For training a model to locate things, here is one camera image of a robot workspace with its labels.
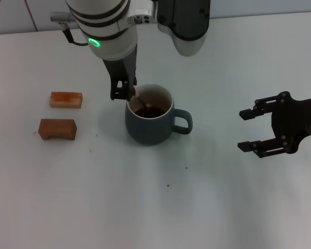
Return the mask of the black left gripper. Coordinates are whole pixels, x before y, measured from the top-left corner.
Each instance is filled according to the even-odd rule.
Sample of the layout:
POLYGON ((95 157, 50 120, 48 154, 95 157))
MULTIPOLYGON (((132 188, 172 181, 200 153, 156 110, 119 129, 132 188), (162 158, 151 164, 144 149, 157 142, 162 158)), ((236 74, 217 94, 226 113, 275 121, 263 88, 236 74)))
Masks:
POLYGON ((136 95, 136 59, 137 45, 122 59, 103 60, 111 80, 111 100, 130 101, 136 95))

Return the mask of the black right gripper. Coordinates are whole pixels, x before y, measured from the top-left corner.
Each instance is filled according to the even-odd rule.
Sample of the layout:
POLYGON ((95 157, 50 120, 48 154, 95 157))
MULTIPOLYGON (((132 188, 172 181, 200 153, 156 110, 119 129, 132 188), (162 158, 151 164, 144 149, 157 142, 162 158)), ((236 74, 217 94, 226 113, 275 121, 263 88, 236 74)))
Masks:
POLYGON ((311 99, 295 100, 288 91, 255 100, 252 109, 239 112, 243 120, 271 113, 272 129, 276 138, 265 141, 246 141, 237 144, 243 152, 254 152, 259 158, 293 154, 300 142, 311 135, 311 99))

